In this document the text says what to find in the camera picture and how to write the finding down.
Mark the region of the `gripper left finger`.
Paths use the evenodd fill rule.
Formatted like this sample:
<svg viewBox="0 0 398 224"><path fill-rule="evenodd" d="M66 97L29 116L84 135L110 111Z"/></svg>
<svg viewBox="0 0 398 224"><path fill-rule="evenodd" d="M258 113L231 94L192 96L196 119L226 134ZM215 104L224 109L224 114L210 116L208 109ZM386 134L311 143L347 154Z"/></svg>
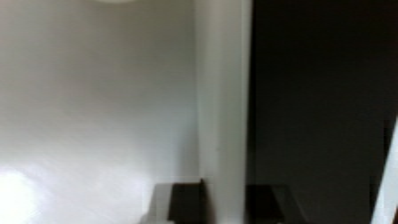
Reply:
<svg viewBox="0 0 398 224"><path fill-rule="evenodd" d="M204 181L158 183L149 204L151 224L208 224Z"/></svg>

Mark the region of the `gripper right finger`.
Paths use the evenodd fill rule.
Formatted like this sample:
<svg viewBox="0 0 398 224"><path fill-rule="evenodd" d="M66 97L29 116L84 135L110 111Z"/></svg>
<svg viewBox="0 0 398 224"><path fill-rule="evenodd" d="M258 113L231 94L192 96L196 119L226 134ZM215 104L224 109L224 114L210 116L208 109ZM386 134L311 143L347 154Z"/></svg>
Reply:
<svg viewBox="0 0 398 224"><path fill-rule="evenodd" d="M309 224L288 185L247 186L245 224Z"/></svg>

